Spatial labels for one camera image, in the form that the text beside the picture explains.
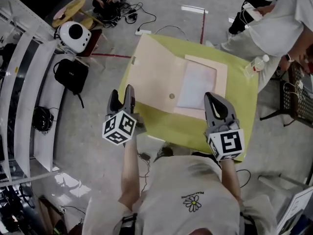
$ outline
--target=plastic bottle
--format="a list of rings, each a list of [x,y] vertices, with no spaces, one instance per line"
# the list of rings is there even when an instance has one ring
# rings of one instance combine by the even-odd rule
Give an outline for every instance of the plastic bottle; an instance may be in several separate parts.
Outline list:
[[[266,63],[269,61],[268,55],[263,57],[256,57],[250,64],[245,68],[245,76],[247,78],[253,77],[255,74],[259,73],[265,68]]]

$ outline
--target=floor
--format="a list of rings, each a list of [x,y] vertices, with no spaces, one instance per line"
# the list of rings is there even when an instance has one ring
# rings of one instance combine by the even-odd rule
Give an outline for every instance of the floor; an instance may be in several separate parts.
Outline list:
[[[182,11],[182,5],[205,8],[204,42],[226,41],[226,30],[230,26],[228,18],[234,18],[243,0],[129,0],[131,3],[143,3],[143,8],[157,16],[154,23],[141,29],[157,31],[165,25],[179,26],[189,41],[200,42],[202,18],[199,13]],[[112,44],[100,45],[96,53],[131,56],[139,37],[134,32],[143,22],[153,17],[138,11],[138,20],[129,25],[121,20],[115,28],[104,29]],[[165,28],[159,34],[185,39],[176,28]],[[94,56],[104,67],[92,64],[81,94],[85,108],[70,92],[63,100],[62,115],[59,118],[57,139],[55,142],[55,163],[62,173],[55,177],[38,180],[33,183],[34,192],[44,194],[56,206],[75,206],[84,208],[91,195],[113,194],[118,196],[120,174],[123,159],[123,147],[114,146],[101,137],[102,123],[105,121],[106,107],[112,89],[117,89],[128,58]],[[248,199],[261,193],[268,194],[276,210],[282,204],[282,197],[257,181],[261,173],[281,172],[299,181],[304,181],[312,165],[313,130],[295,122],[284,128],[287,117],[275,117],[260,121],[277,109],[279,104],[277,82],[270,81],[258,96],[257,111],[252,137],[247,148],[247,156],[238,169],[248,169],[251,180],[243,188],[243,198]],[[145,135],[138,137],[138,151],[155,157],[162,141]],[[183,148],[180,153],[188,154]],[[140,174],[147,171],[146,164],[139,160]],[[243,185],[247,180],[245,172],[239,172]],[[74,208],[67,208],[67,224],[71,227],[84,218]]]

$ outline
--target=white paper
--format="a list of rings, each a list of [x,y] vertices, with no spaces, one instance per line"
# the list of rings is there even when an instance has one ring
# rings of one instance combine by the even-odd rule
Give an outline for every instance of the white paper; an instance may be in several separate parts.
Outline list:
[[[204,110],[204,95],[214,91],[216,72],[214,68],[189,61],[177,107]]]

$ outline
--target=white shelf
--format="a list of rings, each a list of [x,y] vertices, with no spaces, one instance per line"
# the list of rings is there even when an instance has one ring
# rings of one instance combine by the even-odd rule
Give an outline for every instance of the white shelf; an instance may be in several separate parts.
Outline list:
[[[29,46],[30,41],[32,40],[36,30],[38,29],[38,24],[33,23],[32,26],[26,31],[19,40],[8,68],[6,70],[6,75],[2,84],[2,90],[0,94],[0,127],[1,127],[1,136],[2,136],[2,146],[4,152],[4,161],[1,163],[3,170],[8,177],[9,181],[12,181],[10,167],[9,167],[9,158],[8,158],[8,114],[11,101],[11,95],[15,83],[15,78],[21,65],[22,59],[25,55],[25,52]]]
[[[74,57],[66,54],[55,55],[53,61],[51,62],[49,71],[47,73],[47,77],[39,101],[39,106],[43,106],[50,109],[50,112],[54,116],[54,120],[57,120],[58,118],[59,110],[57,109],[60,108],[64,92],[64,86],[60,84],[57,80],[55,80],[53,67],[56,63],[60,62],[62,59],[69,59],[73,61]],[[55,128],[56,122],[53,122],[52,127],[48,131],[48,133],[44,135],[42,132],[35,130],[34,137],[34,157],[49,172],[52,172],[53,169],[53,144]]]
[[[45,71],[56,47],[56,40],[38,46],[20,94],[14,128],[14,158],[27,177],[30,177],[29,145],[34,107]]]

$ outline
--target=black bag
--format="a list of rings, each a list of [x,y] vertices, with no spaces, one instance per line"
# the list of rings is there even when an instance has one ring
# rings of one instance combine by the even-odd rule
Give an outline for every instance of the black bag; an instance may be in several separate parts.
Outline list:
[[[72,62],[68,59],[63,59],[55,64],[53,72],[54,78],[60,84],[63,84],[64,87],[73,92],[74,95],[78,95],[79,100],[82,103],[82,107],[84,107],[80,93],[83,90],[85,80],[88,75],[88,67],[77,61]]]

